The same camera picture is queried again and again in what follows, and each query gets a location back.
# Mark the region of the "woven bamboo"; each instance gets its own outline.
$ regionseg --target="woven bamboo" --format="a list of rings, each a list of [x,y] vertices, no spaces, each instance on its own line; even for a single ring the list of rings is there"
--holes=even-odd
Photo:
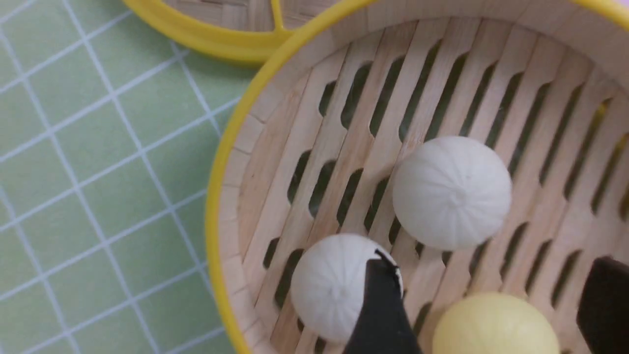
[[[222,179],[223,281],[252,353],[341,353],[287,294],[304,249],[338,231],[390,249],[422,348],[467,294],[528,299],[565,353],[593,259],[629,263],[629,35],[564,0],[382,0],[322,29],[242,118]],[[423,247],[388,182],[426,140],[466,135],[512,174],[504,227],[477,249]]]
[[[272,31],[275,28],[270,0],[164,0],[166,4],[199,21],[239,31]],[[302,26],[338,0],[286,0],[282,2],[284,27]]]

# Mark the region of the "black object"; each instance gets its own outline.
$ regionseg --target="black object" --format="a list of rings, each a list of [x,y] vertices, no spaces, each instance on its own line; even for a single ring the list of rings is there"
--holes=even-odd
[[[402,303],[397,267],[382,253],[369,260],[365,298],[343,354],[422,354]]]
[[[594,261],[577,324],[593,354],[629,353],[629,266],[610,257]]]

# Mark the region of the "green cutting mat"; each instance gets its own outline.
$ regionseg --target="green cutting mat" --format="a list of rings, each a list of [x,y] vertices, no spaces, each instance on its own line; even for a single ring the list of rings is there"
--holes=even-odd
[[[233,353],[203,208],[253,74],[120,0],[0,1],[0,354]]]

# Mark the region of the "yellow rim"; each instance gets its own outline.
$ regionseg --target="yellow rim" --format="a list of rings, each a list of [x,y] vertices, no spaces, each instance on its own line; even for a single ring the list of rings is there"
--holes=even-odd
[[[237,64],[263,64],[293,33],[284,28],[280,0],[271,0],[275,22],[271,32],[235,31],[210,25],[178,12],[163,0],[124,2],[143,21],[176,42]]]
[[[216,152],[216,158],[209,180],[205,214],[208,266],[216,303],[225,325],[225,331],[230,337],[238,354],[250,354],[251,351],[238,327],[238,323],[229,304],[227,289],[223,282],[218,248],[218,212],[220,207],[221,185],[223,184],[223,175],[231,148],[234,141],[236,141],[236,137],[238,136],[242,123],[245,121],[247,113],[255,103],[258,95],[288,59],[304,44],[317,36],[317,34],[340,21],[343,17],[374,1],[376,0],[344,0],[321,13],[291,36],[286,43],[270,57],[253,78],[253,81],[233,112],[231,120],[223,134],[218,151]],[[629,30],[629,9],[622,4],[614,0],[574,0],[574,2],[602,14]]]

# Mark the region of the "grid line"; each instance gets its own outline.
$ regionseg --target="grid line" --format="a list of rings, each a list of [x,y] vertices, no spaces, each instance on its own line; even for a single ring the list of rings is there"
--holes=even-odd
[[[201,344],[202,342],[206,341],[206,340],[210,340],[214,337],[219,336],[221,333],[225,332],[225,328],[220,327],[220,328],[216,328],[213,331],[210,331],[202,336],[198,336],[197,338],[194,338],[191,341],[188,341],[187,343],[184,343],[180,346],[178,346],[177,348],[174,348],[171,351],[168,351],[166,354],[179,354],[181,352],[183,352],[184,350],[188,350],[190,348],[192,348],[195,345]]]
[[[29,8],[32,4],[34,4],[36,2],[36,0],[27,0],[26,2],[24,2],[23,4],[19,5],[17,8],[13,9],[9,14],[3,16],[2,18],[0,18],[0,25],[2,25],[4,22],[8,21],[10,18],[12,18],[13,16],[17,15],[18,13],[22,12],[23,10]],[[37,135],[35,138],[31,139],[29,142],[21,144],[20,146],[18,146],[17,148],[15,148],[14,150],[6,153],[3,156],[0,156],[0,163],[2,163],[3,161],[19,154],[22,151],[25,151],[27,148],[37,144],[40,141],[43,141],[47,138],[50,138],[53,146],[55,148],[55,152],[58,154],[62,164],[64,165],[64,169],[66,171],[66,173],[68,174],[71,182],[72,182],[72,188],[62,192],[61,194],[57,195],[56,197],[51,198],[50,200],[38,205],[37,207],[33,208],[32,210],[30,210],[27,213],[24,213],[23,215],[17,216],[15,215],[15,213],[13,212],[11,216],[11,221],[9,221],[7,224],[5,224],[4,226],[0,226],[0,232],[9,229],[10,227],[15,227],[17,229],[18,232],[20,232],[21,229],[21,225],[20,222],[24,221],[25,219],[27,219],[28,217],[32,216],[33,214],[35,214],[36,212],[39,212],[41,210],[43,210],[44,208],[56,203],[57,201],[68,197],[69,195],[75,193],[78,197],[79,200],[82,204],[82,206],[84,207],[84,209],[86,210],[88,219],[90,221],[90,223],[92,224],[93,228],[95,229],[100,243],[91,248],[88,249],[87,251],[83,252],[82,254],[73,257],[70,260],[67,260],[65,262],[63,262],[62,264],[52,268],[51,270],[48,270],[46,272],[42,272],[41,267],[37,266],[38,268],[38,276],[16,288],[14,288],[13,290],[10,290],[9,292],[5,292],[4,294],[0,294],[0,301],[5,300],[11,296],[16,295],[17,293],[19,293],[20,291],[34,285],[37,284],[39,282],[45,283],[47,282],[47,277],[49,277],[51,274],[54,274],[78,261],[80,261],[81,259],[88,257],[90,254],[93,254],[94,252],[100,250],[100,249],[105,249],[106,253],[109,257],[110,262],[112,262],[112,265],[114,266],[114,270],[116,272],[116,276],[118,277],[118,280],[121,282],[121,285],[123,286],[123,290],[125,291],[125,294],[127,295],[127,300],[124,301],[122,304],[114,306],[112,308],[110,308],[109,310],[106,310],[104,312],[102,312],[101,314],[93,317],[92,319],[89,319],[87,321],[85,321],[82,324],[79,324],[78,326],[72,328],[72,329],[67,329],[65,327],[62,326],[62,331],[63,333],[61,333],[60,335],[54,337],[54,338],[50,338],[49,340],[46,340],[43,343],[40,343],[39,345],[34,346],[33,348],[29,349],[27,351],[27,353],[34,353],[35,351],[38,351],[62,338],[66,338],[68,337],[68,339],[70,340],[70,343],[72,344],[73,350],[76,352],[79,352],[79,348],[77,346],[77,344],[75,343],[73,337],[72,337],[72,333],[78,331],[81,328],[84,328],[106,316],[109,316],[113,313],[115,313],[116,311],[125,308],[127,306],[131,306],[133,307],[133,310],[136,312],[136,315],[138,316],[138,319],[140,320],[140,324],[143,327],[143,331],[145,332],[145,335],[147,335],[147,339],[149,340],[149,342],[152,341],[151,346],[153,348],[153,350],[158,353],[159,352],[159,348],[157,348],[157,345],[155,344],[154,339],[152,338],[150,332],[148,331],[148,326],[145,324],[144,319],[142,318],[142,314],[139,311],[139,308],[137,307],[137,301],[140,299],[143,299],[144,297],[147,297],[151,294],[154,294],[155,292],[158,292],[159,290],[162,290],[163,288],[172,285],[173,283],[175,283],[176,281],[179,281],[181,279],[183,279],[184,277],[188,277],[194,273],[199,273],[204,281],[204,283],[206,284],[209,292],[211,295],[212,291],[211,291],[211,287],[209,285],[209,281],[208,278],[205,274],[205,272],[203,272],[203,270],[206,268],[207,266],[207,262],[200,262],[196,252],[194,251],[194,247],[192,246],[189,237],[187,235],[186,230],[183,228],[182,222],[179,218],[179,216],[176,213],[176,210],[178,208],[181,208],[184,205],[187,205],[188,203],[201,198],[203,195],[206,194],[206,190],[201,190],[200,192],[197,192],[193,195],[191,195],[190,197],[187,197],[186,199],[176,203],[176,204],[172,204],[170,203],[170,200],[168,199],[165,190],[163,189],[163,186],[161,185],[160,181],[157,179],[157,176],[155,175],[154,171],[152,170],[150,163],[146,157],[146,153],[148,151],[150,151],[151,149],[156,148],[157,146],[160,146],[161,144],[169,141],[170,139],[173,139],[174,137],[182,134],[183,132],[209,120],[214,129],[217,131],[218,135],[221,136],[221,132],[219,129],[219,126],[216,122],[216,119],[214,117],[215,114],[228,109],[230,107],[232,107],[239,99],[235,98],[234,100],[224,104],[221,107],[218,107],[215,110],[211,110],[206,102],[206,100],[204,99],[198,85],[196,84],[193,76],[190,73],[190,70],[188,69],[185,61],[183,60],[184,57],[189,53],[189,50],[179,50],[174,42],[170,41],[170,44],[172,46],[172,50],[175,53],[175,56],[169,60],[164,61],[163,63],[158,64],[157,66],[155,66],[154,68],[150,69],[149,71],[139,75],[138,77],[132,79],[130,82],[126,83],[125,85],[121,86],[120,88],[114,90],[111,87],[111,83],[109,82],[102,66],[100,65],[100,62],[93,50],[93,48],[91,47],[91,44],[89,43],[89,40],[94,38],[96,35],[99,35],[100,33],[106,31],[107,29],[113,27],[115,24],[117,24],[118,22],[122,21],[123,19],[125,19],[126,17],[128,17],[129,15],[132,14],[131,11],[127,11],[119,16],[117,16],[116,18],[114,18],[113,20],[111,20],[110,22],[106,23],[105,25],[103,25],[102,27],[98,28],[97,30],[91,32],[90,34],[85,34],[84,31],[81,28],[80,23],[77,20],[76,15],[74,14],[70,4],[67,2],[67,0],[64,0],[64,6],[66,11],[70,14],[70,17],[72,19],[73,24],[75,25],[75,27],[77,28],[77,30],[79,31],[79,34],[81,36],[81,39],[76,42],[73,43],[72,45],[69,45],[68,47],[62,49],[60,52],[57,52],[55,55],[49,57],[48,59],[46,59],[44,62],[37,64],[35,67],[31,68],[30,70],[24,72],[24,70],[22,70],[21,64],[15,54],[15,52],[13,51],[13,49],[11,48],[11,45],[8,41],[8,39],[6,39],[6,37],[4,38],[0,38],[3,39],[3,42],[5,44],[5,46],[8,47],[8,52],[9,52],[9,56],[11,57],[11,60],[13,61],[14,65],[16,66],[16,72],[18,73],[18,78],[11,81],[9,84],[5,85],[4,87],[0,88],[0,94],[5,92],[6,90],[12,88],[15,85],[18,85],[20,83],[23,83],[31,100],[33,101],[33,104],[35,105],[36,111],[38,113],[38,116],[40,117],[40,120],[42,121],[42,124],[45,127],[45,132]],[[87,107],[81,109],[80,111],[78,111],[77,113],[73,114],[72,116],[70,116],[69,118],[66,118],[65,120],[61,121],[60,123],[51,126],[50,123],[47,120],[46,114],[43,111],[43,108],[41,106],[41,104],[39,103],[38,98],[36,97],[32,87],[30,86],[30,82],[28,80],[28,78],[32,75],[34,75],[35,73],[37,73],[38,71],[42,70],[44,67],[50,65],[51,63],[55,62],[56,60],[59,60],[60,58],[62,58],[63,56],[65,56],[66,54],[68,54],[69,52],[79,48],[81,45],[85,45],[86,49],[88,51],[88,54],[90,55],[90,58],[92,59],[92,61],[94,62],[95,66],[97,67],[97,70],[99,71],[99,75],[101,76],[101,79],[103,80],[103,83],[106,86],[106,89],[108,91],[108,95],[97,100],[96,102],[91,103],[90,105],[88,105]],[[129,89],[131,89],[132,87],[136,86],[137,84],[141,83],[142,81],[152,77],[153,75],[155,75],[156,73],[164,70],[165,68],[167,68],[168,66],[172,65],[173,63],[178,62],[180,63],[180,65],[182,66],[183,70],[184,70],[184,74],[186,75],[189,84],[192,86],[195,95],[197,96],[197,99],[199,100],[200,104],[202,105],[202,107],[204,108],[205,114],[198,118],[197,120],[188,123],[187,125],[177,129],[174,132],[171,132],[170,134],[166,135],[165,137],[162,137],[160,140],[154,142],[153,144],[150,144],[146,147],[142,147],[141,144],[139,143],[139,140],[137,139],[137,136],[135,135],[135,132],[133,131],[131,125],[129,124],[128,120],[126,119],[126,116],[124,114],[124,111],[122,110],[122,107],[118,101],[118,95],[124,93],[125,91],[128,91]],[[98,108],[102,107],[103,105],[105,105],[106,103],[109,103],[110,101],[112,101],[116,107],[116,109],[118,110],[118,113],[121,115],[121,118],[123,120],[123,123],[125,123],[126,128],[128,129],[132,139],[134,140],[134,143],[136,143],[136,146],[138,147],[138,152],[136,152],[135,154],[133,154],[132,156],[126,157],[124,160],[119,161],[118,163],[116,163],[113,166],[110,166],[106,169],[104,169],[103,171],[95,174],[94,176],[90,177],[88,180],[85,180],[81,183],[79,183],[77,181],[77,178],[75,177],[74,171],[72,170],[71,165],[68,163],[68,161],[66,160],[63,151],[60,148],[60,145],[58,144],[58,141],[56,139],[55,136],[55,132],[59,131],[60,129],[68,126],[69,124],[76,122],[77,120],[81,119],[82,117],[86,116],[87,114],[89,114],[92,111],[97,110]],[[162,199],[164,200],[167,208],[147,219],[145,219],[144,221],[137,223],[134,226],[131,226],[129,229],[119,233],[118,235],[115,235],[114,237],[112,237],[111,239],[105,239],[104,235],[103,235],[103,231],[100,228],[95,216],[93,215],[93,213],[91,212],[89,205],[84,197],[84,195],[82,194],[82,190],[81,188],[89,183],[92,183],[93,181],[97,180],[98,178],[103,177],[104,175],[114,171],[115,169],[123,166],[126,163],[129,163],[130,161],[136,159],[136,158],[142,158],[143,162],[147,165],[147,169],[149,170],[151,177],[153,179],[153,182],[156,184],[156,187],[158,188],[158,191],[160,192],[160,196],[162,197]],[[5,204],[9,205],[10,201],[8,199],[8,197],[6,195],[3,196],[3,199],[6,199]],[[120,271],[120,268],[118,266],[118,264],[116,263],[116,260],[113,256],[113,254],[111,254],[111,250],[109,249],[109,245],[122,239],[123,237],[133,233],[134,231],[138,230],[139,228],[157,220],[159,217],[163,217],[165,215],[168,214],[172,214],[173,218],[175,219],[175,222],[177,223],[177,227],[181,233],[181,236],[184,238],[184,241],[186,242],[186,246],[188,248],[188,251],[190,253],[190,255],[192,256],[194,262],[195,262],[195,267],[191,268],[188,271],[185,271],[184,273],[181,273],[178,276],[175,276],[174,278],[171,278],[170,280],[167,280],[161,284],[156,285],[154,288],[151,288],[139,295],[137,295],[136,297],[131,296],[126,284],[124,283],[124,277],[122,272]],[[26,237],[26,235],[24,234],[23,230],[21,230],[21,235],[19,235],[21,240],[24,242],[28,242],[28,238]],[[35,260],[35,254],[31,248],[30,253],[32,254],[32,258],[31,261]],[[50,291],[49,297],[53,297],[54,294],[52,293],[52,289]],[[224,331],[224,329],[222,327],[214,329],[212,331],[210,331],[209,333],[206,333],[200,337],[194,338],[191,341],[188,341],[187,343],[181,344],[180,346],[174,348],[173,350],[169,351],[168,354],[177,354],[180,353],[194,345],[199,344],[200,342],[203,342],[205,340],[209,340],[211,338],[214,338],[215,336],[221,334]],[[3,349],[2,346],[0,345],[0,354],[3,354]]]
[[[105,32],[106,30],[110,29],[111,27],[114,27],[118,22],[124,20],[125,18],[129,17],[132,14],[131,10],[118,15],[117,17],[115,17],[113,20],[105,23],[102,27],[97,28],[96,30],[90,32],[90,34],[87,35],[88,39],[92,39],[96,36],[98,36],[99,34],[101,34],[102,32]],[[39,72],[40,70],[42,70],[43,68],[45,68],[46,66],[49,66],[50,64],[56,62],[57,60],[59,60],[61,57],[65,56],[66,54],[70,53],[71,51],[79,48],[82,45],[82,41],[78,40],[72,44],[70,44],[69,46],[67,46],[66,48],[62,49],[61,51],[51,55],[50,57],[48,57],[46,60],[44,60],[43,62],[35,65],[34,67],[32,67],[31,69],[29,69],[28,71],[24,72],[22,74],[23,77],[31,77],[32,75],[36,74],[37,72]],[[11,82],[9,82],[8,84],[4,85],[2,88],[0,88],[0,94],[3,94],[5,91],[11,89],[13,86],[16,86],[17,84],[21,83],[23,81],[23,79],[21,77],[12,80]]]
[[[182,52],[181,55],[185,56],[189,53],[189,51],[185,51]],[[127,91],[129,91],[130,89],[134,88],[135,86],[138,86],[139,84],[141,84],[142,82],[146,81],[147,79],[150,79],[152,76],[160,73],[161,71],[165,70],[166,68],[170,67],[172,64],[176,63],[178,60],[178,58],[175,56],[173,58],[170,58],[168,60],[163,61],[160,64],[157,64],[155,67],[151,68],[150,70],[148,70],[147,72],[139,75],[138,77],[132,79],[131,81],[129,81],[128,83],[122,85],[120,88],[118,88],[117,90],[115,90],[113,92],[113,94],[107,94],[106,96],[98,99],[97,101],[87,105],[85,108],[80,109],[78,112],[76,112],[75,114],[71,115],[70,117],[62,120],[61,122],[57,123],[56,125],[53,125],[50,127],[50,130],[47,130],[44,133],[41,133],[40,135],[37,135],[36,137],[32,138],[31,140],[20,144],[18,147],[16,147],[15,149],[13,149],[12,151],[9,151],[7,153],[5,153],[5,155],[0,156],[0,163],[10,159],[11,157],[18,155],[19,153],[23,152],[24,150],[27,150],[29,147],[43,141],[44,139],[46,139],[47,137],[50,136],[50,133],[56,133],[59,130],[67,127],[68,125],[84,118],[86,115],[98,110],[100,107],[104,106],[105,104],[112,102],[113,97],[115,96],[119,96]]]
[[[198,198],[203,197],[205,194],[206,194],[206,190],[201,190],[201,191],[191,195],[190,197],[187,197],[186,199],[182,200],[181,202],[175,204],[173,207],[175,209],[179,209],[179,208],[181,208],[181,207],[183,207],[185,205],[188,205],[191,202],[197,200]],[[117,235],[107,239],[105,241],[105,243],[99,243],[96,246],[94,246],[92,248],[89,248],[89,249],[87,249],[87,250],[77,254],[76,256],[71,257],[70,259],[68,259],[68,260],[66,260],[66,261],[64,261],[64,262],[62,262],[62,263],[52,267],[51,269],[49,269],[47,271],[44,271],[40,276],[35,277],[35,278],[33,278],[33,279],[31,279],[31,280],[29,280],[29,281],[27,281],[27,282],[25,282],[25,283],[23,283],[21,285],[18,285],[17,287],[15,287],[15,288],[13,288],[13,289],[11,289],[11,290],[3,293],[3,294],[0,294],[0,302],[2,302],[4,300],[6,300],[6,299],[8,299],[8,298],[18,294],[18,293],[20,293],[21,291],[24,291],[24,290],[30,288],[34,284],[37,284],[37,283],[43,281],[44,279],[52,276],[53,274],[56,274],[56,273],[62,271],[63,269],[65,269],[65,268],[67,268],[67,267],[69,267],[69,266],[79,262],[80,260],[83,260],[84,258],[87,258],[88,256],[90,256],[90,255],[96,253],[97,251],[103,249],[105,247],[105,245],[114,244],[116,241],[119,241],[119,240],[123,239],[124,237],[129,236],[130,234],[133,234],[135,231],[141,229],[142,227],[144,227],[144,226],[146,226],[146,225],[156,221],[157,219],[159,219],[159,218],[161,218],[161,217],[163,217],[165,215],[168,215],[169,212],[170,212],[170,210],[164,209],[163,211],[161,211],[161,212],[159,212],[159,213],[157,213],[157,214],[155,214],[155,215],[153,215],[151,217],[146,218],[145,220],[135,224],[134,226],[131,226],[127,230],[124,230],[124,231],[120,232],[119,234],[117,234]]]
[[[234,100],[231,100],[230,102],[226,103],[225,105],[221,106],[218,110],[216,110],[214,112],[214,114],[220,113],[226,109],[229,109],[230,107],[232,107],[240,98],[235,98]],[[207,115],[204,115],[201,118],[198,118],[196,120],[193,120],[192,122],[186,124],[185,126],[175,130],[172,133],[167,134],[166,136],[162,137],[161,139],[159,139],[158,141],[146,146],[146,148],[144,148],[145,152],[149,152],[155,148],[157,148],[158,146],[161,146],[162,144],[172,140],[173,138],[177,137],[178,135],[188,131],[190,128],[194,128],[197,125],[205,122],[208,119]],[[106,176],[107,174],[110,174],[111,172],[115,171],[116,169],[130,163],[131,161],[133,161],[134,159],[138,158],[140,156],[139,152],[136,152],[130,156],[125,157],[124,159],[118,161],[117,163],[103,169],[102,171],[94,174],[93,176],[89,177],[88,179],[82,181],[79,183],[79,188],[83,188],[89,184],[91,184],[92,182]],[[47,200],[46,202],[43,202],[42,204],[39,204],[38,206],[36,206],[35,208],[25,212],[24,214],[18,216],[16,218],[16,220],[12,221],[12,222],[8,222],[7,224],[4,224],[2,226],[0,226],[0,232],[5,231],[13,226],[15,226],[15,224],[17,224],[18,222],[22,222],[25,219],[28,219],[29,217],[33,216],[34,214],[42,211],[43,209],[53,205],[54,203],[58,202],[59,200],[73,194],[74,190],[73,188],[70,188],[68,190],[65,190],[63,192],[61,192],[60,194],[52,197],[51,199]]]
[[[210,114],[212,112],[212,109],[209,107],[209,104],[205,100],[205,97],[203,97],[203,94],[201,90],[199,89],[199,85],[197,85],[196,81],[194,80],[194,76],[192,76],[192,74],[190,73],[190,69],[188,68],[188,65],[186,64],[184,57],[182,55],[183,52],[177,48],[177,45],[175,44],[175,41],[173,40],[170,41],[170,47],[172,48],[172,51],[175,53],[175,57],[178,58],[177,61],[181,65],[182,69],[184,70],[184,75],[186,75],[186,79],[190,83],[190,87],[192,87],[192,90],[194,91],[194,94],[196,95],[197,100],[201,104],[201,107],[203,108],[205,113]],[[216,123],[216,119],[214,119],[214,117],[212,117],[212,124],[214,125],[214,129],[216,129],[216,131],[220,135],[221,130],[218,127],[218,123]]]
[[[107,89],[108,93],[110,95],[113,95],[112,97],[112,101],[114,103],[114,106],[116,107],[116,110],[118,111],[118,114],[120,114],[120,117],[129,133],[129,135],[131,136],[131,139],[133,140],[133,143],[135,144],[138,152],[140,153],[140,158],[142,159],[142,161],[144,162],[144,165],[146,166],[148,173],[151,177],[151,180],[153,180],[153,183],[155,184],[155,187],[157,188],[157,191],[159,193],[159,195],[161,196],[163,202],[165,203],[167,209],[169,209],[170,214],[172,215],[173,219],[175,220],[175,225],[177,226],[179,233],[181,234],[181,237],[183,238],[185,244],[186,244],[186,248],[188,250],[188,253],[190,254],[190,257],[192,258],[192,260],[194,261],[194,264],[196,266],[200,266],[200,262],[199,262],[199,258],[196,255],[196,252],[194,250],[194,246],[192,245],[192,242],[190,242],[190,239],[187,235],[187,232],[183,226],[183,223],[181,222],[181,219],[179,218],[179,216],[177,215],[177,213],[174,212],[173,207],[172,207],[172,203],[170,201],[170,198],[168,197],[168,195],[166,194],[166,191],[164,190],[164,187],[162,186],[161,182],[159,181],[159,179],[157,178],[157,175],[155,174],[155,171],[153,170],[153,167],[150,164],[150,161],[148,160],[147,154],[144,151],[143,147],[142,147],[142,143],[140,142],[140,139],[138,138],[137,134],[135,133],[133,126],[131,125],[131,123],[129,122],[129,119],[127,119],[126,113],[122,107],[122,104],[120,103],[119,99],[117,96],[114,95],[114,89],[111,85],[111,81],[109,80],[109,78],[107,77],[107,74],[105,73],[105,70],[102,66],[102,64],[100,63],[100,60],[98,59],[94,49],[92,48],[91,43],[86,39],[86,34],[83,30],[83,28],[81,27],[81,24],[79,23],[79,20],[77,19],[76,14],[74,13],[74,10],[72,9],[72,7],[70,6],[70,4],[68,3],[68,0],[63,0],[64,2],[64,6],[66,8],[66,10],[68,11],[68,13],[70,14],[70,18],[72,19],[72,22],[74,23],[74,26],[77,28],[77,31],[79,32],[79,35],[81,36],[86,49],[87,49],[87,53],[89,54],[90,58],[92,59],[94,65],[96,66],[96,70],[98,71],[99,75],[101,76],[101,79],[103,80],[103,83],[105,85],[105,88]],[[211,286],[209,284],[209,281],[207,279],[204,278],[204,284],[208,290],[209,293],[212,293],[211,290]]]
[[[17,55],[15,54],[15,51],[13,50],[11,44],[8,42],[8,40],[6,39],[6,37],[4,36],[3,32],[0,32],[1,36],[5,44],[5,46],[7,47],[7,52],[9,54],[9,56],[11,57],[14,65],[16,66],[16,71],[18,73],[18,75],[22,75],[23,76],[23,69],[22,66],[18,60]],[[87,200],[83,194],[83,191],[79,188],[79,183],[77,181],[76,175],[72,169],[72,166],[69,164],[68,160],[65,157],[65,154],[63,152],[63,150],[61,150],[61,146],[59,144],[59,141],[57,140],[56,136],[54,133],[50,132],[50,123],[48,122],[48,118],[46,116],[46,113],[44,112],[41,103],[39,102],[39,99],[37,98],[37,95],[35,94],[33,88],[31,87],[30,84],[30,80],[27,77],[24,77],[23,79],[23,84],[26,88],[26,92],[28,93],[28,96],[30,97],[31,101],[33,102],[33,105],[35,106],[35,110],[37,112],[37,115],[39,116],[39,119],[42,121],[43,126],[45,127],[46,131],[50,134],[50,140],[52,142],[53,148],[55,149],[55,152],[57,153],[59,159],[61,160],[61,164],[65,169],[65,172],[67,173],[68,177],[70,178],[70,181],[72,183],[72,188],[74,189],[77,197],[79,198],[79,201],[81,203],[81,205],[83,206],[83,208],[86,211],[87,214],[87,218],[89,219],[90,223],[92,224],[92,227],[94,228],[94,230],[96,231],[96,235],[99,239],[99,241],[101,243],[105,242],[105,236],[103,233],[103,230],[101,229],[100,225],[98,224],[98,221],[96,220],[96,217],[94,216],[94,214],[92,213],[92,210],[90,209]],[[127,296],[128,299],[131,298],[131,292],[129,291],[129,288],[125,282],[124,276],[122,274],[122,271],[120,270],[120,267],[118,265],[118,263],[116,262],[113,253],[111,252],[109,246],[105,245],[104,247],[104,251],[107,254],[107,257],[109,259],[109,261],[111,262],[111,265],[114,269],[114,272],[116,273],[116,277],[118,278],[118,281],[125,293],[125,295]],[[146,324],[146,321],[144,320],[142,313],[140,311],[140,308],[138,307],[138,305],[136,303],[132,303],[131,304],[132,308],[134,309],[134,311],[136,312],[136,315],[138,316],[139,320],[140,320],[140,324],[142,327],[142,330],[144,331],[145,335],[148,338],[149,343],[151,344],[151,347],[153,348],[155,353],[159,352],[159,348],[157,347],[157,344],[155,342],[155,339],[153,338],[153,336],[151,335],[150,331],[148,330],[148,326]],[[64,326],[64,335],[68,336],[69,338],[71,338],[70,333],[67,331],[67,328],[65,328]]]
[[[2,40],[3,42],[5,41],[4,33],[1,31],[0,31],[0,40]],[[13,208],[13,205],[9,201],[9,198],[6,196],[4,192],[4,188],[2,188],[1,186],[0,186],[0,201],[2,201],[2,203],[6,207],[6,210],[9,213],[9,218],[15,219],[15,209]],[[28,255],[29,260],[31,261],[33,267],[35,268],[35,272],[37,273],[38,276],[41,276],[42,266],[40,265],[39,261],[37,260],[37,257],[35,256],[33,247],[31,246],[31,244],[28,242],[28,239],[26,238],[26,234],[24,233],[24,229],[22,228],[22,225],[18,224],[15,227],[15,230],[18,233],[19,241],[22,243],[22,246],[24,247],[24,250],[26,251],[26,254]],[[76,340],[74,340],[74,337],[70,333],[68,333],[68,326],[65,323],[64,314],[61,311],[61,306],[59,306],[59,302],[57,302],[57,297],[55,296],[55,293],[52,291],[52,287],[50,286],[50,283],[48,282],[47,279],[44,279],[42,281],[42,285],[43,285],[44,291],[46,292],[46,296],[50,300],[52,309],[55,313],[55,317],[57,318],[57,321],[59,322],[59,326],[61,327],[64,337],[66,337],[68,341],[70,342],[70,347],[72,348],[72,350],[75,353],[80,353],[81,351],[79,350],[79,345],[77,344]]]
[[[207,262],[201,263],[201,267],[205,267],[206,265],[207,265]],[[100,321],[100,320],[102,320],[102,319],[104,319],[104,318],[106,318],[108,316],[111,316],[111,315],[115,314],[116,312],[124,309],[125,307],[128,307],[128,306],[132,305],[132,303],[141,301],[143,299],[146,299],[147,297],[149,297],[149,296],[159,292],[160,290],[163,290],[166,287],[168,287],[168,286],[170,286],[170,285],[172,285],[172,284],[174,284],[174,283],[176,283],[176,282],[178,282],[180,280],[183,280],[183,279],[185,279],[187,277],[190,277],[191,275],[193,275],[193,274],[195,274],[197,272],[198,272],[198,267],[197,266],[192,267],[192,268],[190,268],[190,269],[188,269],[188,270],[186,270],[186,271],[184,271],[184,272],[182,272],[182,273],[180,273],[180,274],[178,274],[178,275],[176,275],[176,276],[174,276],[174,277],[164,281],[163,283],[160,283],[160,284],[158,284],[158,285],[156,285],[156,286],[154,286],[154,287],[152,287],[152,288],[150,288],[150,289],[148,289],[148,290],[146,290],[144,292],[139,293],[138,295],[132,297],[131,299],[123,301],[123,302],[121,302],[118,305],[112,306],[109,309],[106,309],[105,311],[102,311],[98,315],[96,315],[96,316],[94,316],[94,317],[92,317],[90,319],[87,319],[87,320],[77,324],[76,326],[70,328],[68,330],[68,333],[74,334],[74,333],[76,333],[76,332],[78,332],[78,331],[88,327],[89,325],[94,324],[94,323],[96,323],[96,322],[98,322],[98,321]],[[213,331],[218,331],[219,329],[223,329],[223,328],[219,327],[217,329],[214,329]],[[47,339],[45,341],[42,341],[39,344],[34,345],[31,348],[27,349],[26,351],[24,351],[24,354],[31,354],[31,353],[34,353],[34,352],[36,352],[38,350],[41,350],[42,348],[45,348],[45,347],[55,343],[56,341],[62,339],[63,337],[64,337],[63,333],[62,334],[58,334],[58,335],[56,335],[54,337],[51,337],[51,338],[49,338],[49,339]]]
[[[6,14],[2,18],[0,18],[0,25],[2,25],[3,23],[7,22],[10,18],[12,18],[13,16],[17,15],[18,13],[20,13],[20,12],[28,9],[29,7],[31,7],[31,5],[35,4],[36,1],[37,0],[27,0],[27,1],[23,2],[17,8],[14,8],[8,14]]]

